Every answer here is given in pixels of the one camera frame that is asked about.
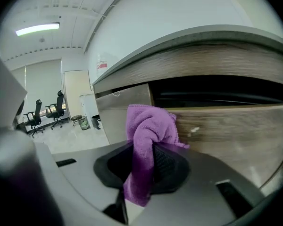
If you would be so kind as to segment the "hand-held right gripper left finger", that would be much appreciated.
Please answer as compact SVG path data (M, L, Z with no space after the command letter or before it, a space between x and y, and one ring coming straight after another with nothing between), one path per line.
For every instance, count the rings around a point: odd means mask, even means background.
M117 143L95 149L51 154L44 143L35 143L36 155L50 193L61 212L103 212L111 205L122 212L126 205L120 191L105 186L93 170L95 161L118 148Z

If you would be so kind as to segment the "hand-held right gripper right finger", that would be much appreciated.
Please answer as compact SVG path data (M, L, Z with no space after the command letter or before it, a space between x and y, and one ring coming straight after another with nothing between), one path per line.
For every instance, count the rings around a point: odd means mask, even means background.
M153 146L156 171L164 157L174 168L160 174L135 226L249 226L264 195L221 160L174 145Z

